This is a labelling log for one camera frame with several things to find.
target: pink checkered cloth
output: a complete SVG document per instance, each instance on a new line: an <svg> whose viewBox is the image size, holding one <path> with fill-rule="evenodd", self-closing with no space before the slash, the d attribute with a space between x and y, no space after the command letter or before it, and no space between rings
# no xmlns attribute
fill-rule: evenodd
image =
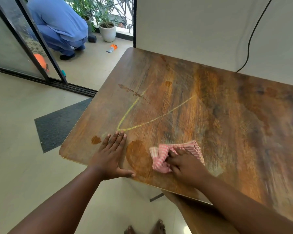
<svg viewBox="0 0 293 234"><path fill-rule="evenodd" d="M204 158L201 152L201 148L197 145L197 142L195 140L189 141L187 143L181 143L181 144L159 144L158 147L150 147L150 153L153 159L152 168L155 171L158 171L160 173L168 173L172 171L168 167L168 164L167 162L165 162L165 160L168 156L169 150L176 153L173 146L189 151L197 159L199 159L203 164L205 164Z"/></svg>

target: wire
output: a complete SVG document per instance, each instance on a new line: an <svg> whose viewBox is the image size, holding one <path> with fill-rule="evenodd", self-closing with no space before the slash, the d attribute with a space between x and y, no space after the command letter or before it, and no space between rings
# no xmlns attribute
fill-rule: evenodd
<svg viewBox="0 0 293 234"><path fill-rule="evenodd" d="M253 34L254 34L255 30L256 30L256 27L258 26L259 21L260 21L261 18L263 17L263 15L264 15L265 11L267 10L267 8L268 8L269 4L271 3L271 1L272 1L272 0L269 0L268 4L267 4L266 7L265 7L265 10L263 11L261 17L259 17L259 19L258 19L258 21L257 21L257 23L256 23L256 25L255 25L255 28L253 29L253 32L252 32L251 37L250 37L250 40L248 41L248 46L247 46L247 59L246 59L244 65L243 65L239 70L237 70L236 73L238 73L240 70L242 70L243 67L245 67L245 65L246 65L246 63L247 63L247 61L248 61L248 58L249 58L249 56L250 56L250 43L251 43L251 40L252 40Z"/></svg>

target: table top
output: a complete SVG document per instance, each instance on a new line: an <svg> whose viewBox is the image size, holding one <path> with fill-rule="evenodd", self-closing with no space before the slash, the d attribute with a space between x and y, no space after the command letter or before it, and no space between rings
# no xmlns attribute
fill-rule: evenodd
<svg viewBox="0 0 293 234"><path fill-rule="evenodd" d="M149 147L196 140L215 176L293 220L293 86L129 48L60 149L87 164L125 130L120 166L135 180L197 200L152 170Z"/></svg>

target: person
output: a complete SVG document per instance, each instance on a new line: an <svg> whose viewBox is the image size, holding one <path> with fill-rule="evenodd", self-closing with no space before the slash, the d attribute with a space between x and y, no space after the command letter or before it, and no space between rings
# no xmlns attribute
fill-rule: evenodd
<svg viewBox="0 0 293 234"><path fill-rule="evenodd" d="M88 25L64 0L29 0L28 10L47 45L69 60L85 49Z"/></svg>
<svg viewBox="0 0 293 234"><path fill-rule="evenodd" d="M44 201L9 233L74 233L99 184L117 177L135 177L118 163L126 144L124 131L110 134L102 142L87 168L66 186ZM293 222L212 176L191 153L175 148L167 162L177 180L200 190L240 233L293 234ZM126 234L135 234L132 226ZM153 234L165 234L159 220Z"/></svg>

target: blue shirt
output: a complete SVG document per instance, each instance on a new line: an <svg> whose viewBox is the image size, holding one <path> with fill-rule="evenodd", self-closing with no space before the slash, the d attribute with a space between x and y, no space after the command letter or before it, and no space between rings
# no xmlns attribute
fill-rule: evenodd
<svg viewBox="0 0 293 234"><path fill-rule="evenodd" d="M47 25L64 40L75 42L88 35L88 25L64 0L29 0L27 7L37 25Z"/></svg>

